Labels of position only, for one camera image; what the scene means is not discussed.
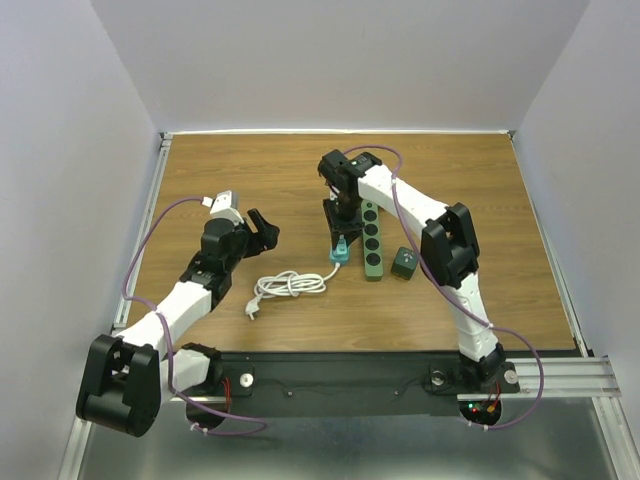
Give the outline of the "blue usb socket strip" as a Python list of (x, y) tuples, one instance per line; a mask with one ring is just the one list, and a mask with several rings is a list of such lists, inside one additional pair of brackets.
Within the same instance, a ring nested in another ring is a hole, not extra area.
[(338, 250), (330, 250), (329, 251), (329, 261), (332, 265), (340, 264), (344, 266), (348, 263), (350, 258), (350, 251), (338, 251)]

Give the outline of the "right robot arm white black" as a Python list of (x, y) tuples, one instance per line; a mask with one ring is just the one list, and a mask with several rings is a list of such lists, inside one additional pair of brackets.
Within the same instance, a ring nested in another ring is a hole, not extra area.
[(458, 331), (460, 378), (472, 390), (491, 384), (506, 361), (481, 298), (479, 244), (469, 209), (448, 205), (412, 187), (373, 155), (367, 145), (348, 158), (339, 150), (325, 154), (318, 173), (332, 196), (323, 201), (331, 244), (351, 244), (364, 232), (363, 209), (372, 203), (395, 216), (407, 238), (420, 237), (418, 261), (449, 302)]

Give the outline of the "small teal cube adapter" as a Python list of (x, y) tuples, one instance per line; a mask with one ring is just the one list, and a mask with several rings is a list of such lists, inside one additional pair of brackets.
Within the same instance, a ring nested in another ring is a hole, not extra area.
[(338, 240), (338, 242), (337, 242), (337, 244), (336, 244), (336, 246), (335, 246), (335, 248), (333, 250), (338, 250), (338, 251), (349, 250), (349, 247), (346, 245), (346, 241), (345, 241), (345, 239), (343, 237), (341, 237)]

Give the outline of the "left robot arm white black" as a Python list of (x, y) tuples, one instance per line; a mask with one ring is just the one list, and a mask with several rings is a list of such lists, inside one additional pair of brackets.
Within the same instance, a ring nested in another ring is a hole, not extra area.
[(174, 342), (221, 303), (239, 262), (274, 249), (279, 234), (256, 209), (239, 221), (207, 221), (199, 250), (169, 294), (149, 304), (133, 326), (117, 335), (101, 334), (91, 343), (77, 417), (140, 437), (164, 402), (190, 389), (230, 394), (218, 350), (196, 343), (176, 349)]

